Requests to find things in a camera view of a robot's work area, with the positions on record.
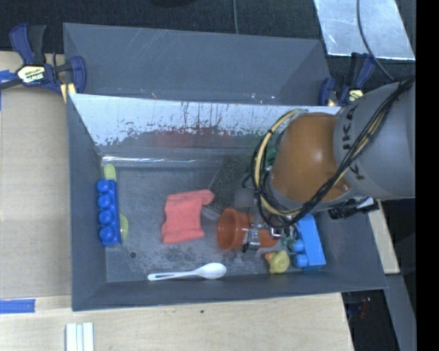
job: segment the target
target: clamp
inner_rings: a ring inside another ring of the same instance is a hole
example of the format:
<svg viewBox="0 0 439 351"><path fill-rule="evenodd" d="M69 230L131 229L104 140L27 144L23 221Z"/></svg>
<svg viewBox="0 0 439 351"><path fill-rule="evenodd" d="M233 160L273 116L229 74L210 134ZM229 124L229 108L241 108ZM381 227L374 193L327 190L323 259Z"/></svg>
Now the clamp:
<svg viewBox="0 0 439 351"><path fill-rule="evenodd" d="M15 71L15 79L0 83L0 91L17 85L25 87L40 87L56 94L63 94L66 85L57 74L72 70L72 83L77 93L83 92L86 85L86 68L80 56L70 58L70 62L56 66L45 63L42 53L42 37L44 25L30 26L22 23L10 32L10 42L13 50L21 57L23 66Z"/></svg>
<svg viewBox="0 0 439 351"><path fill-rule="evenodd" d="M375 60L367 53L352 53L350 72L337 82L326 78L320 87L318 104L346 107L362 95L361 88L372 75Z"/></svg>

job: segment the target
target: yellow toy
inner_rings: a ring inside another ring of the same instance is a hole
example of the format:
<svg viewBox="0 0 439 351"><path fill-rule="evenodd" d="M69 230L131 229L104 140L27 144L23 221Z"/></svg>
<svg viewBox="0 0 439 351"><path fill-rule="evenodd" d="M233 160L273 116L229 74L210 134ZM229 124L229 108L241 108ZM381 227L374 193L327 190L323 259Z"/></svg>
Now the yellow toy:
<svg viewBox="0 0 439 351"><path fill-rule="evenodd" d="M265 254L265 260L269 262L270 273L283 273L290 267L290 258L285 250L269 252Z"/></svg>

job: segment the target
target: orange cup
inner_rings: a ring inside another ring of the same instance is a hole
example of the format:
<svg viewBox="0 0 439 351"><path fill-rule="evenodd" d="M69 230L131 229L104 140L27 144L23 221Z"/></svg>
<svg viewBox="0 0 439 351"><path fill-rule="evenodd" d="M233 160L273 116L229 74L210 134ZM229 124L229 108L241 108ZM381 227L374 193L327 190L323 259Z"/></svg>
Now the orange cup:
<svg viewBox="0 0 439 351"><path fill-rule="evenodd" d="M238 212L234 208L226 208L219 218L217 225L219 247L230 251L240 249L244 244L244 237L249 231L249 224L254 219L253 215ZM270 236L267 229L259 229L258 237L260 247L273 247L278 240Z"/></svg>

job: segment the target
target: white spoon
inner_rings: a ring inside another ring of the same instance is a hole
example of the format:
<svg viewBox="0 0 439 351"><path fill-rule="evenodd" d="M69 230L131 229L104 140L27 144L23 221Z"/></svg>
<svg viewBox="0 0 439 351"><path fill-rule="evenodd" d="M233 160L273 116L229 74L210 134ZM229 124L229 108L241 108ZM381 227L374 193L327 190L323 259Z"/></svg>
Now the white spoon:
<svg viewBox="0 0 439 351"><path fill-rule="evenodd" d="M221 263L209 263L188 272L152 273L148 275L149 281L159 281L160 279L171 279L187 276L200 276L206 279L217 279L226 274L226 267Z"/></svg>

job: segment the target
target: pink cloth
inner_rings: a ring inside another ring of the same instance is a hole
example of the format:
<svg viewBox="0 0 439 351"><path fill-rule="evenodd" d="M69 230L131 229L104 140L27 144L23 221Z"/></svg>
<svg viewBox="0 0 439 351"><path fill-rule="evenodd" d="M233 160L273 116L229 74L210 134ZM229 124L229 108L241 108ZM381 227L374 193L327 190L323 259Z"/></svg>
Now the pink cloth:
<svg viewBox="0 0 439 351"><path fill-rule="evenodd" d="M174 244L205 236L200 223L202 205L208 205L214 194L207 189L168 195L164 207L166 222L161 226L163 244Z"/></svg>

